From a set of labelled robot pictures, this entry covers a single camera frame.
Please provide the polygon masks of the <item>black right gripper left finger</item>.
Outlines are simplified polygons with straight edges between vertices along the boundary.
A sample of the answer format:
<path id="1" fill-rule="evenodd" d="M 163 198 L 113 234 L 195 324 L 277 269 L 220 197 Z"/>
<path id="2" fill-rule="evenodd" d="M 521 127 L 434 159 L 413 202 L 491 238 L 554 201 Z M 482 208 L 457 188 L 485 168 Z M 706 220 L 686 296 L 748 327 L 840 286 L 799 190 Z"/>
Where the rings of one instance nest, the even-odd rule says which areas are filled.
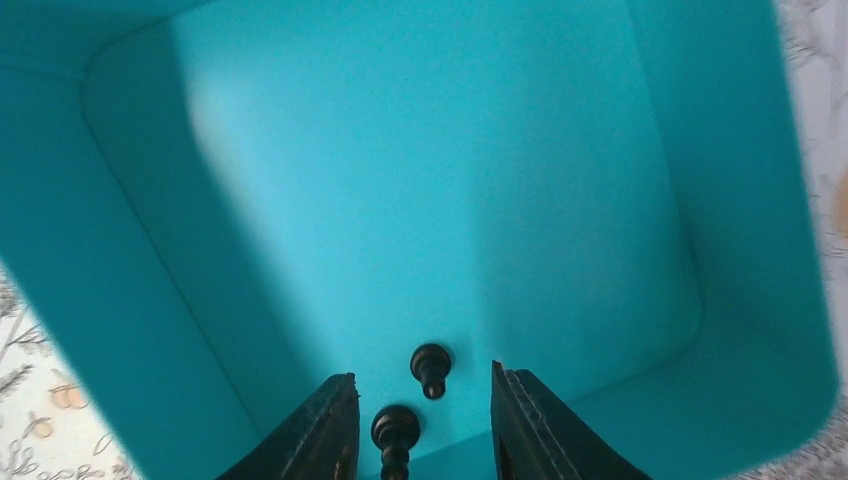
<path id="1" fill-rule="evenodd" d="M 352 373 L 328 377 L 220 480 L 357 477 L 359 394 Z"/>

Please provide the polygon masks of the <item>black pawn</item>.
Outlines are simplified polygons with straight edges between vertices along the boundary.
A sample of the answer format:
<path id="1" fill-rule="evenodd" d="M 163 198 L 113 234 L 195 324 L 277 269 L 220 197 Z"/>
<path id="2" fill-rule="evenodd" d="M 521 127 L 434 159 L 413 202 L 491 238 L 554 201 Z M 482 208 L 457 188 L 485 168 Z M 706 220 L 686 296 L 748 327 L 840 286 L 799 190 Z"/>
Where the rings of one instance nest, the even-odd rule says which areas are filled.
<path id="1" fill-rule="evenodd" d="M 419 346 L 410 359 L 410 371 L 421 384 L 428 400 L 438 400 L 446 393 L 446 378 L 452 368 L 448 350 L 437 343 Z"/>
<path id="2" fill-rule="evenodd" d="M 370 435 L 380 450 L 382 480 L 407 480 L 410 450 L 421 436 L 417 413 L 402 404 L 382 408 L 374 417 Z"/>

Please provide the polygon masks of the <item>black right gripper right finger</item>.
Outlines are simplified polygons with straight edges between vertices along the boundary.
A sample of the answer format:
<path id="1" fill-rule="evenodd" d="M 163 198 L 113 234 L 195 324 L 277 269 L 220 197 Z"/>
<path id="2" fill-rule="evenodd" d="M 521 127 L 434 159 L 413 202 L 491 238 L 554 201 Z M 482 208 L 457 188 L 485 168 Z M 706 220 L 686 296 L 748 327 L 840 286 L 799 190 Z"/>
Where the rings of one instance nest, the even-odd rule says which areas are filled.
<path id="1" fill-rule="evenodd" d="M 492 363 L 491 426 L 499 479 L 646 479 L 527 369 Z"/>

